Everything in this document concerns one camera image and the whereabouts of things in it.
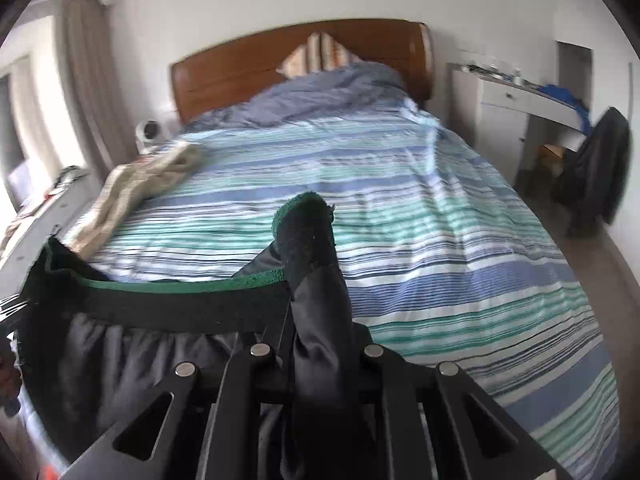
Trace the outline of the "person left hand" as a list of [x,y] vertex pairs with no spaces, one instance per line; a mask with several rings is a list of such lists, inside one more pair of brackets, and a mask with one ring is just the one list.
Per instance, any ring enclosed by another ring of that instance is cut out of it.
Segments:
[[22,375],[16,365],[16,354],[6,337],[1,338],[0,344],[0,400],[5,406],[15,401],[22,386]]

